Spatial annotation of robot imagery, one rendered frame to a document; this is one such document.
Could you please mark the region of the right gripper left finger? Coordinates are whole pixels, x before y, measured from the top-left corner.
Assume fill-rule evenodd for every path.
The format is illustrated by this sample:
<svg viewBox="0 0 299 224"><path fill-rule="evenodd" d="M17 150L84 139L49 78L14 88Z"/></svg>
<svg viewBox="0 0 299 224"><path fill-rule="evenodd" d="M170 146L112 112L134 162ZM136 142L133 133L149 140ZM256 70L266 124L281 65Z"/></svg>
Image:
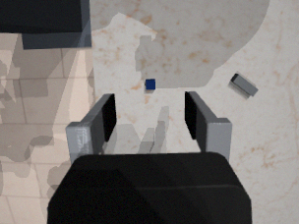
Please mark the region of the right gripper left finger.
<svg viewBox="0 0 299 224"><path fill-rule="evenodd" d="M71 165L80 156L100 154L116 123L115 94L105 93L81 122L65 128Z"/></svg>

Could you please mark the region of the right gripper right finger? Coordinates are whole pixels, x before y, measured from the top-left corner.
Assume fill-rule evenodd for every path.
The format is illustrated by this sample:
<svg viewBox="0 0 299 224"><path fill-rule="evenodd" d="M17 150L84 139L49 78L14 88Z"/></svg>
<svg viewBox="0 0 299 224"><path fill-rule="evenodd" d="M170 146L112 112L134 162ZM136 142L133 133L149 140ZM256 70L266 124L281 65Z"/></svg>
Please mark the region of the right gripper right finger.
<svg viewBox="0 0 299 224"><path fill-rule="evenodd" d="M217 118L195 91L185 91L185 122L202 152L217 152L229 162L232 123Z"/></svg>

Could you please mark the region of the small blue block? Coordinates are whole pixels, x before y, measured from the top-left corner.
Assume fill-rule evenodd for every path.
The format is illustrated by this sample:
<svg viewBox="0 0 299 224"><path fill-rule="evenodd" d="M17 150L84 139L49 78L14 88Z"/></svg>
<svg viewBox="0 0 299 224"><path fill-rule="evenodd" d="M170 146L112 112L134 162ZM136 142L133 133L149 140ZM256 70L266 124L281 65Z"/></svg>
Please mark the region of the small blue block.
<svg viewBox="0 0 299 224"><path fill-rule="evenodd" d="M147 89L155 89L155 79L146 80Z"/></svg>

